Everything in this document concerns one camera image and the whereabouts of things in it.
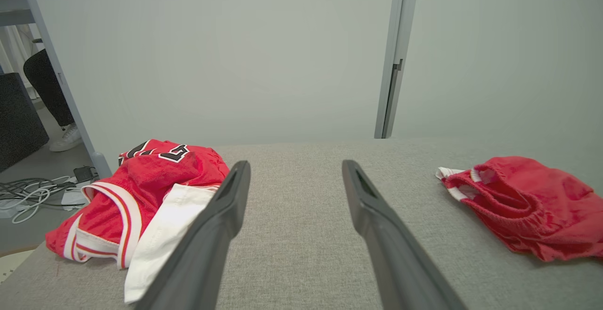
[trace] gray wall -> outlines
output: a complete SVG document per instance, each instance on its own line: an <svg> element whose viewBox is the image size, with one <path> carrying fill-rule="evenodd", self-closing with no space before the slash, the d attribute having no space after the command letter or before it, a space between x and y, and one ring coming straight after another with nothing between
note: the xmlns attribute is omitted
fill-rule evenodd
<svg viewBox="0 0 603 310"><path fill-rule="evenodd" d="M93 148L372 138L392 0L37 0Z"/></svg>
<svg viewBox="0 0 603 310"><path fill-rule="evenodd" d="M392 135L603 159L603 0L416 0Z"/></svg>

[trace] gray fabric surface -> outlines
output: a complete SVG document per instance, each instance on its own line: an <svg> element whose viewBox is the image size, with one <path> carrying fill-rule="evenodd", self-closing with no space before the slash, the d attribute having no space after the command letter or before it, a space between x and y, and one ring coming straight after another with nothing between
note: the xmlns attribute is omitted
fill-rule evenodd
<svg viewBox="0 0 603 310"><path fill-rule="evenodd" d="M354 159L470 309L600 309L603 264L542 263L509 252L433 176L496 155L526 155L601 189L600 173L568 153L463 140L215 147L229 166L252 165L243 228L228 252L218 308L381 307L364 242L351 225L341 160ZM38 248L2 285L7 309L122 309L112 260L79 264Z"/></svg>

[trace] metal door frame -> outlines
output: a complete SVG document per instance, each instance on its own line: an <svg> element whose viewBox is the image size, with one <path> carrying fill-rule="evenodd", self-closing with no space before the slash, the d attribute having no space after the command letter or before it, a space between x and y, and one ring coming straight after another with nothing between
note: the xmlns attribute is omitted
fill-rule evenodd
<svg viewBox="0 0 603 310"><path fill-rule="evenodd" d="M60 87L63 91L63 95L65 96L65 100L67 101L67 106L69 106L69 110L71 110L71 115L73 115L73 119L77 124L78 130L81 134L81 138L84 142L84 146L86 147L86 150L90 155L90 159L92 160L92 164L97 169L99 177L110 177L112 173L107 164L107 160L104 158L102 153L94 151L94 146L92 145L92 141L90 140L90 136L88 135L86 126L84 125L84 121L82 121L81 119L81 115L77 109L77 105L75 104L73 95L71 95L69 85L67 85L65 76L63 76L63 69L61 68L61 64L58 61L57 54L54 51L54 46L52 45L50 35L48 34L48 30L46 29L44 19L41 16L40 7L38 6L37 0L27 0L27 2L30 5L30 10L32 10L32 16L34 17L38 30L40 31L40 35L47 50L50 63L52 64L52 69L54 69L54 72L57 76L58 83L60 84Z"/></svg>
<svg viewBox="0 0 603 310"><path fill-rule="evenodd" d="M394 127L401 78L413 27L415 4L416 0L392 0L375 138L389 138Z"/></svg>

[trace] shoe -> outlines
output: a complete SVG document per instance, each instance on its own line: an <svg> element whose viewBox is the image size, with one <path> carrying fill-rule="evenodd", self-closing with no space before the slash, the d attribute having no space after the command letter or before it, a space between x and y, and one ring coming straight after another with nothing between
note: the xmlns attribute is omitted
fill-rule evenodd
<svg viewBox="0 0 603 310"><path fill-rule="evenodd" d="M62 151L73 149L81 143L81 134L80 130L77 129L77 125L75 125L75 123L69 124L65 134L63 134L63 138L50 145L50 151L60 153Z"/></svg>

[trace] black jersey number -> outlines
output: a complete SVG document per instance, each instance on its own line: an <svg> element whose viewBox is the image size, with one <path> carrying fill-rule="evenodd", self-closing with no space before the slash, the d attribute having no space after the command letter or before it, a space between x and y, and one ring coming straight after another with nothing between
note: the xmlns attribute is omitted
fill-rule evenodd
<svg viewBox="0 0 603 310"><path fill-rule="evenodd" d="M136 153L138 151L142 151L142 149L144 149L148 143L149 143L149 141L147 140L146 142L138 145L137 147L134 147L128 153L125 154L125 158L134 158L134 156L136 156ZM123 157L119 156L117 160L118 160L119 166L121 166L121 164L123 163Z"/></svg>
<svg viewBox="0 0 603 310"><path fill-rule="evenodd" d="M172 162L178 163L179 161L182 160L182 158L185 157L185 154L187 154L188 149L186 145L180 145L172 150L170 150L168 153L162 153L159 154L159 157L161 158L165 158L167 160L171 160Z"/></svg>

